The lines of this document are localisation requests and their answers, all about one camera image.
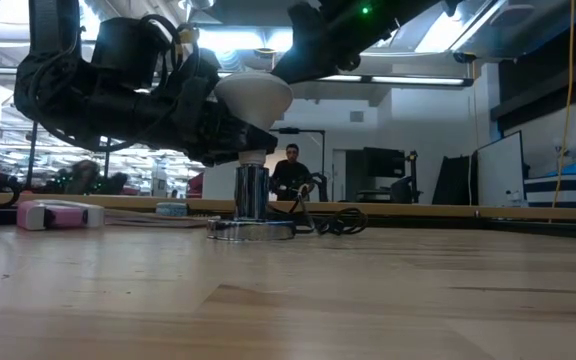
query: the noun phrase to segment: wooden table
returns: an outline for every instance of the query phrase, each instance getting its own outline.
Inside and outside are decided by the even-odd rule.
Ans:
[[[576,240],[0,227],[0,359],[576,359]]]

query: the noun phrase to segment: metal cylinder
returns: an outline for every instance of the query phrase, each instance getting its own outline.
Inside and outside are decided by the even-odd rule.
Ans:
[[[261,165],[237,168],[235,220],[265,220],[270,190],[268,182],[268,169]]]

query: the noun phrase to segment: man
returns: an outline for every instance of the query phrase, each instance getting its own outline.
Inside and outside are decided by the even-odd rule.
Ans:
[[[296,190],[310,178],[306,165],[297,161],[299,146],[290,144],[286,147],[286,160],[275,166],[272,173],[272,189],[279,201],[291,201],[297,197]]]

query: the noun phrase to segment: chrome base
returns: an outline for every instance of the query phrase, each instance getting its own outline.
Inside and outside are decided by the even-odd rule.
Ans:
[[[292,221],[211,220],[207,229],[209,239],[227,241],[290,240],[295,237]]]

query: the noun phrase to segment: pink object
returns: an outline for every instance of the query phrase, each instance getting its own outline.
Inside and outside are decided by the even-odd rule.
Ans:
[[[17,207],[17,226],[26,230],[85,227],[87,210],[63,205],[24,201]]]

